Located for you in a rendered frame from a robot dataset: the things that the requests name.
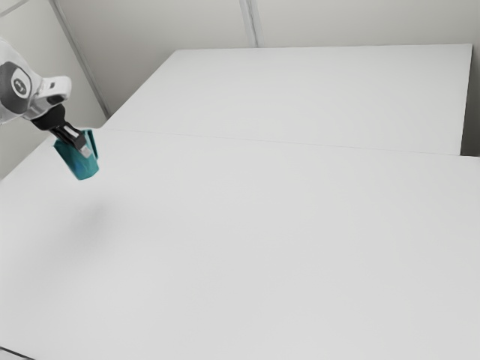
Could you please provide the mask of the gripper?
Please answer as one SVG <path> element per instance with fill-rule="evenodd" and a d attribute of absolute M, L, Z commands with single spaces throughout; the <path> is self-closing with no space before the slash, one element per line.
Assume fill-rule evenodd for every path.
<path fill-rule="evenodd" d="M 66 110 L 62 104 L 52 107 L 42 116 L 32 119 L 32 124 L 41 131 L 56 131 L 59 129 L 61 139 L 77 150 L 84 158 L 89 158 L 92 151 L 87 146 L 83 133 L 65 120 Z"/>

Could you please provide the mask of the teal faceted mug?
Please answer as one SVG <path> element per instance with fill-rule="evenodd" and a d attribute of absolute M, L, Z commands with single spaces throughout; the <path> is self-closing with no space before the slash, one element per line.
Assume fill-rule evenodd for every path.
<path fill-rule="evenodd" d="M 86 148 L 90 151 L 88 157 L 84 157 L 72 145 L 68 145 L 60 139 L 57 139 L 53 145 L 54 149 L 67 164 L 69 170 L 78 180 L 89 179 L 94 176 L 98 170 L 98 150 L 95 144 L 94 133 L 92 129 L 80 131 L 86 140 Z"/>

